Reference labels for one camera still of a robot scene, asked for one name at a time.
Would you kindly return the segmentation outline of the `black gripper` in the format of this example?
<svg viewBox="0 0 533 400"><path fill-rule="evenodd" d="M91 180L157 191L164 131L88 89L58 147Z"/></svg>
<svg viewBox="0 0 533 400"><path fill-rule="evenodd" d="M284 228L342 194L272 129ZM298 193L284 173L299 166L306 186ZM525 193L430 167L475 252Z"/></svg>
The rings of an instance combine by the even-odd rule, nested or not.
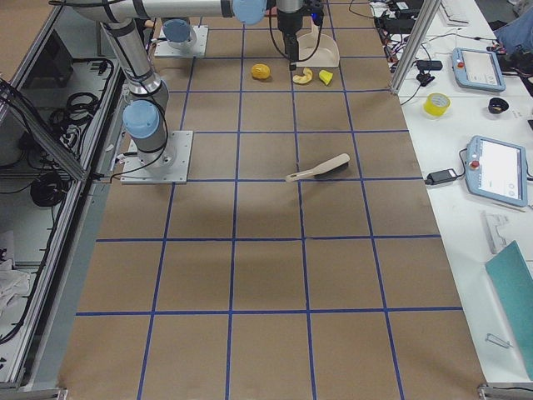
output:
<svg viewBox="0 0 533 400"><path fill-rule="evenodd" d="M283 34L284 52L289 61L289 69L295 70L299 60L299 43L293 33Z"/></svg>

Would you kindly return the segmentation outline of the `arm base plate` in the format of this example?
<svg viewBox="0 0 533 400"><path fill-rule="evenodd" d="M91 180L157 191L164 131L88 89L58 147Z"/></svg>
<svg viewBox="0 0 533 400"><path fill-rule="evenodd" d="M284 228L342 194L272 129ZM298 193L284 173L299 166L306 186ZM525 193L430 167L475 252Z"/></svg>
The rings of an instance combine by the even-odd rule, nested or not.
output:
<svg viewBox="0 0 533 400"><path fill-rule="evenodd" d="M207 48L208 26L190 26L192 30L187 41L167 41L165 29L162 28L155 41L155 58L204 58Z"/></svg>
<svg viewBox="0 0 533 400"><path fill-rule="evenodd" d="M166 148L153 154L138 152L131 139L130 153L124 163L124 174L120 181L124 184L185 184L192 152L193 131L171 131Z"/></svg>

